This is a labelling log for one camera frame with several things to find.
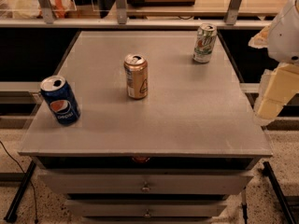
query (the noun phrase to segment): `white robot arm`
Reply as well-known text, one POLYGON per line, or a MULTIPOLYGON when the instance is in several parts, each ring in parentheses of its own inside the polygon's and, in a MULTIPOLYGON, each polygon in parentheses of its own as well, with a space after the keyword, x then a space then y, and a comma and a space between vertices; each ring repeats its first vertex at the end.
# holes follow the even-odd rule
POLYGON ((264 126, 299 92, 299 0, 289 0, 270 27, 250 40, 251 44, 260 48, 266 45, 269 57, 279 62, 274 71, 265 70, 254 105, 254 122, 264 126))
POLYGON ((289 0, 274 18, 267 43, 269 57, 299 64, 299 0, 289 0))

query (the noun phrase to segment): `gold can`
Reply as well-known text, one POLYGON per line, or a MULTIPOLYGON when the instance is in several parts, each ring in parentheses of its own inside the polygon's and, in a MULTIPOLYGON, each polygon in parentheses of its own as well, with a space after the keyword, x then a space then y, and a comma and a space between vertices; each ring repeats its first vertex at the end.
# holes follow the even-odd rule
POLYGON ((148 95, 148 62, 140 55, 129 54, 124 59, 128 95, 142 99, 148 95))

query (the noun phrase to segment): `table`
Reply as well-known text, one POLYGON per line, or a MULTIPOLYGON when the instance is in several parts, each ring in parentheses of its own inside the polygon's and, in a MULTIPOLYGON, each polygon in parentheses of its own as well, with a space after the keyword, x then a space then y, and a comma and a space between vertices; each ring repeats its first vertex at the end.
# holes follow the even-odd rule
POLYGON ((192 59, 195 36, 80 34, 60 74, 73 87, 81 118, 63 127, 44 103, 20 150, 44 169, 42 180, 67 197, 73 213, 98 217, 91 223, 217 216, 251 180, 255 163, 271 157, 220 41, 210 63, 199 64, 192 59), (123 59, 130 52, 149 62, 142 100, 126 94, 123 59), (150 160, 140 164, 133 156, 150 160))
MULTIPOLYGON (((128 16, 224 16, 231 0, 196 0, 194 6, 186 7, 132 7, 128 16)), ((276 16, 287 0, 243 0, 239 16, 276 16)))

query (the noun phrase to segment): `black cable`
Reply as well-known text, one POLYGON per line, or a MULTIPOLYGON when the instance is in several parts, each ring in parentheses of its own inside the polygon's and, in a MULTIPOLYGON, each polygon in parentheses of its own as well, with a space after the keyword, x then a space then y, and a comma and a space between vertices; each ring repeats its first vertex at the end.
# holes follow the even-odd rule
MULTIPOLYGON (((4 144, 2 143, 1 140, 0 140, 0 144, 1 144, 1 146, 3 147, 3 150, 8 154, 8 156, 9 156, 12 160, 14 160, 14 161, 18 164, 18 166, 20 167, 21 171, 25 174, 25 171, 22 169, 22 167, 21 167, 21 165, 19 164, 19 162, 16 161, 16 160, 9 154, 9 152, 7 151, 6 147, 4 146, 4 144)), ((36 219, 35 219, 35 224, 37 224, 37 223, 38 223, 38 218, 37 218, 37 198, 36 198, 36 189, 35 189, 35 186, 34 186, 34 184, 32 183, 32 181, 30 181, 30 184, 31 184, 32 189, 33 189, 33 191, 34 191, 35 207, 36 207, 36 219)))

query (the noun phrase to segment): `gray tabletop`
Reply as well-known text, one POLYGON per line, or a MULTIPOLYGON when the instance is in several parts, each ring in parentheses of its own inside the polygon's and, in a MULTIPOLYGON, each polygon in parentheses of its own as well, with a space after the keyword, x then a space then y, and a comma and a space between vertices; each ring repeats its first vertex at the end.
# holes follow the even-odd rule
POLYGON ((69 127, 45 103, 22 140, 30 156, 270 156, 271 147, 219 40, 211 61, 192 60, 196 32, 82 32, 60 74, 82 115, 69 127), (123 60, 149 62, 149 95, 126 93, 123 60))

